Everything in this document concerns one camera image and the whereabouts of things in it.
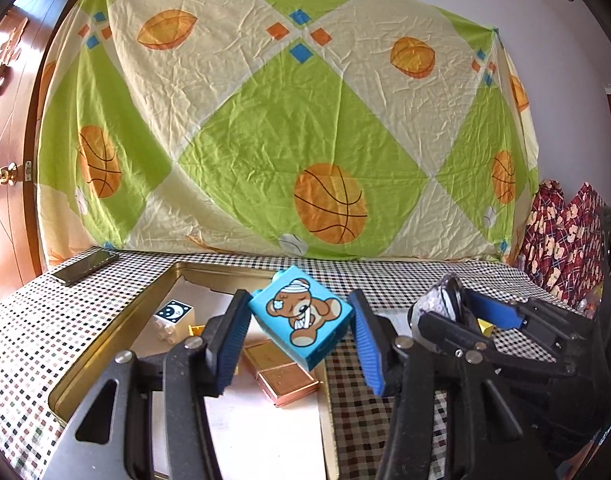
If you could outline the white paper tray liner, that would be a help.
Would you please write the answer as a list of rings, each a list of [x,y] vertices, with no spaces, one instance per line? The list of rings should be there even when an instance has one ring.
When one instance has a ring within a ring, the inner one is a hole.
[[[204,325],[223,313],[231,299],[231,294],[178,278],[156,311],[176,300],[192,306],[195,323]],[[139,358],[171,348],[168,341],[159,338],[152,320],[131,347]],[[317,400],[317,394],[311,393],[287,408],[274,406],[240,359],[238,372],[222,396],[205,400],[222,478],[327,479]],[[156,393],[153,402],[154,466],[158,474],[168,476],[162,394]]]

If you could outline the checkered tablecloth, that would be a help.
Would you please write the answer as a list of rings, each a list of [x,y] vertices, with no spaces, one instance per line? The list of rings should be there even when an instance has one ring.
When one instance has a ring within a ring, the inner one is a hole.
[[[362,289],[373,308],[395,312],[412,307],[448,273],[497,299],[537,297],[572,310],[512,266],[478,260],[325,261],[123,252],[118,262],[72,287],[43,274],[0,302],[0,451],[21,478],[42,478],[62,432],[48,407],[48,394],[140,292],[181,262],[270,272],[296,264],[339,296]],[[340,479],[373,479],[392,403],[365,387],[350,335],[337,346],[326,368]]]

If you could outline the yellow face toy block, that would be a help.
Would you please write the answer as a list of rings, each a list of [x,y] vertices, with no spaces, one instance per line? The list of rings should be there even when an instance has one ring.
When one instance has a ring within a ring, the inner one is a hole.
[[[205,326],[203,325],[190,325],[188,326],[188,336],[190,337],[198,337],[204,331]]]

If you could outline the red plaid bear fabric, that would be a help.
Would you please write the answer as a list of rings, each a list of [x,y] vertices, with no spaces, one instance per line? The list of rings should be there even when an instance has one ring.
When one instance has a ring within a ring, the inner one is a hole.
[[[587,182],[570,200],[555,180],[543,181],[534,195],[519,261],[534,284],[570,307],[603,281],[604,205]]]

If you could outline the yellow cube block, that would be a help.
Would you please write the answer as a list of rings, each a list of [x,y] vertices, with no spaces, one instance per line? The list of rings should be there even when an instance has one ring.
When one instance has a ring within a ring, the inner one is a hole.
[[[483,333],[486,337],[490,337],[492,335],[493,330],[495,329],[495,326],[492,323],[483,320],[482,318],[478,318],[477,322],[481,333]]]

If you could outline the brass door knob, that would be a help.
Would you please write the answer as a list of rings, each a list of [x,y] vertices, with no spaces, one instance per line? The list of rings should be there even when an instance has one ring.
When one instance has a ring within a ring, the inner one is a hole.
[[[10,162],[7,166],[0,167],[0,185],[13,186],[18,181],[18,166],[16,162]]]

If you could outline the wooden door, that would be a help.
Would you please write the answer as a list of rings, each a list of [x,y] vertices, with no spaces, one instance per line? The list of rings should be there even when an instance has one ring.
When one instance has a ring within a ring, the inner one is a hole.
[[[36,125],[48,80],[48,49],[76,0],[0,0],[0,299],[42,270],[34,198]]]

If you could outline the blue bear toy block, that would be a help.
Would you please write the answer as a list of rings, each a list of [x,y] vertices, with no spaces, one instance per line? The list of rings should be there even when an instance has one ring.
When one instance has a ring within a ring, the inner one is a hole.
[[[314,370],[345,338],[353,307],[298,266],[275,273],[248,306],[274,344]]]

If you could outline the white gold carton box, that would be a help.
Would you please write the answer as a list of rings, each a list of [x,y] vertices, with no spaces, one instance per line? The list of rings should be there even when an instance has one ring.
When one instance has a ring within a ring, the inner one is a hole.
[[[383,318],[388,318],[399,336],[412,336],[411,327],[409,327],[409,321],[407,320],[407,311],[405,309],[378,309],[376,314]]]

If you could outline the copper rectangular tin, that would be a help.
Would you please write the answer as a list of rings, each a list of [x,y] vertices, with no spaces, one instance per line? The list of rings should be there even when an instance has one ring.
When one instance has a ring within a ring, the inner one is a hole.
[[[249,344],[243,350],[243,361],[277,408],[284,408],[319,390],[319,381],[272,340]]]

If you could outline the gold metal tin tray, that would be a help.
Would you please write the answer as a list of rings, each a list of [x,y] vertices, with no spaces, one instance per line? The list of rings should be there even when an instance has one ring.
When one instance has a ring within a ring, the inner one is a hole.
[[[156,356],[115,351],[48,463],[49,479],[153,479],[166,432],[172,479],[334,479],[329,395],[304,373],[347,327],[349,307],[296,266],[227,304],[204,300],[207,326]]]

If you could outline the black smartphone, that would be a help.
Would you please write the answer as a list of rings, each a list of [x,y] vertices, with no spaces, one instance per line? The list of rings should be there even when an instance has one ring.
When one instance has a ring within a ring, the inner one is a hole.
[[[119,256],[115,252],[103,248],[96,249],[84,258],[52,272],[51,276],[62,285],[72,286],[118,259]]]

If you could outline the green basketball bedsheet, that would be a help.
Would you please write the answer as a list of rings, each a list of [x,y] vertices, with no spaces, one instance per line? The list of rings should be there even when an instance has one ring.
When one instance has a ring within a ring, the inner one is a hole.
[[[415,0],[78,0],[38,214],[86,248],[512,262],[537,190],[499,33]]]

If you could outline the moon picture toy block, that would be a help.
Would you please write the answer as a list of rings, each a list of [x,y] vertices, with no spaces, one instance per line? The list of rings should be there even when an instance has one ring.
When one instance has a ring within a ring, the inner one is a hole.
[[[152,316],[157,337],[170,346],[184,340],[190,334],[188,327],[194,323],[194,308],[174,299],[168,301]]]

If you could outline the black floral hair clip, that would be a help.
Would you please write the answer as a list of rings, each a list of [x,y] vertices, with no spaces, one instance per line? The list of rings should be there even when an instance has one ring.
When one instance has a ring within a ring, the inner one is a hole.
[[[426,342],[426,339],[421,336],[419,321],[423,314],[429,312],[437,313],[443,318],[468,328],[479,327],[477,319],[468,305],[465,287],[454,273],[444,275],[409,310],[407,324],[411,329],[412,338],[417,342]]]

